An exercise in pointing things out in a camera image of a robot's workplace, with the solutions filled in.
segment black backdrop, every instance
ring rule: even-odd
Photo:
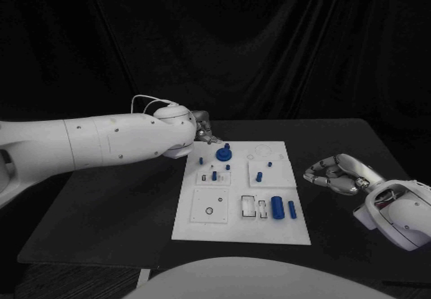
[[[139,93],[214,120],[364,118],[431,184],[427,1],[5,0],[0,12],[2,120],[129,113]]]

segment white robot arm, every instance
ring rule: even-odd
[[[326,176],[315,172],[326,169]],[[368,193],[354,215],[368,229],[378,228],[409,251],[431,241],[431,188],[417,181],[387,181],[357,158],[339,154],[318,162],[305,179],[344,194]]]
[[[143,113],[73,120],[0,121],[0,208],[34,184],[55,174],[187,156],[198,138],[213,135],[207,111],[171,102],[155,116]]]

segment wires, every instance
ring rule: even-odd
[[[136,96],[133,97],[133,103],[132,103],[132,107],[130,107],[130,113],[133,113],[133,104],[135,104],[135,99],[136,99],[138,97],[145,97],[145,98],[154,98],[154,99],[155,99],[155,101],[152,101],[152,102],[149,103],[149,105],[146,106],[146,109],[145,109],[143,114],[146,114],[146,111],[148,111],[148,108],[149,108],[151,104],[154,104],[154,103],[156,103],[156,102],[164,102],[164,103],[168,103],[168,104],[178,104],[177,102],[172,102],[171,100],[162,100],[161,98],[151,97],[149,95],[136,95]]]

